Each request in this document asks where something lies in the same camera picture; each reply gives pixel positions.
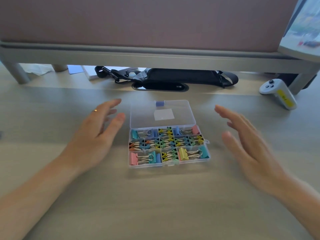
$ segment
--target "yellow label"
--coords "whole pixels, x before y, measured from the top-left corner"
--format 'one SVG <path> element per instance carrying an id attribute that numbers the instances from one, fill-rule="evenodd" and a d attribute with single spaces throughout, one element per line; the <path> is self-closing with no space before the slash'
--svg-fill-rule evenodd
<path id="1" fill-rule="evenodd" d="M 285 102 L 285 104 L 288 107 L 294 106 L 294 103 L 289 98 L 286 97 L 285 93 L 281 89 L 277 91 L 277 94 L 279 94 L 280 98 Z"/>

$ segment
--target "clear plastic box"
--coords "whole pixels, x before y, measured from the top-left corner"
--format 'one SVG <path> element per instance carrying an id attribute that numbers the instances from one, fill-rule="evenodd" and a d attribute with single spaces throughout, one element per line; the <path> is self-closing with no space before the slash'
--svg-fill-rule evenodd
<path id="1" fill-rule="evenodd" d="M 142 101 L 131 105 L 130 168 L 208 161 L 206 142 L 187 100 Z"/>

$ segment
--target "blue paper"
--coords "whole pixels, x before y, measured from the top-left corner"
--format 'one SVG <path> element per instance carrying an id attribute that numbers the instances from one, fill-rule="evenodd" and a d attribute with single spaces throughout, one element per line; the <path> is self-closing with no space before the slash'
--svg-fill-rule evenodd
<path id="1" fill-rule="evenodd" d="M 75 74 L 83 72 L 83 69 L 80 65 L 68 65 L 69 74 Z"/>

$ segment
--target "desk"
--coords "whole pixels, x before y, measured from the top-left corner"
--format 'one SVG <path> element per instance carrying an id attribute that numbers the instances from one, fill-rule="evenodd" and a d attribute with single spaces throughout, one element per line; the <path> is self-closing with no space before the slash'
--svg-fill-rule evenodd
<path id="1" fill-rule="evenodd" d="M 129 169 L 127 119 L 106 160 L 74 181 L 26 239 L 310 239 L 284 207 L 246 182 L 222 145 L 227 126 L 214 105 L 248 117 L 281 163 L 320 190 L 318 80 L 299 93 L 302 106 L 290 112 L 269 96 L 192 88 L 185 93 L 59 88 L 58 82 L 20 86 L 6 78 L 12 86 L 0 87 L 0 195 L 57 156 L 92 108 L 112 98 L 122 98 L 118 110 L 127 117 L 131 101 L 188 99 L 212 155 L 209 163 Z"/>

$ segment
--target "left hand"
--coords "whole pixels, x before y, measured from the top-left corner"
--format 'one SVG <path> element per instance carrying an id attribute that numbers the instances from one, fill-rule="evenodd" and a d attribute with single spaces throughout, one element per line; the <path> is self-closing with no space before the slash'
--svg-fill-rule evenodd
<path id="1" fill-rule="evenodd" d="M 98 165 L 109 152 L 125 120 L 125 114 L 118 113 L 103 130 L 105 122 L 109 120 L 106 116 L 116 113 L 117 110 L 112 108 L 120 103 L 121 99 L 114 99 L 98 105 L 96 111 L 92 111 L 82 122 L 59 158 L 79 174 Z"/>

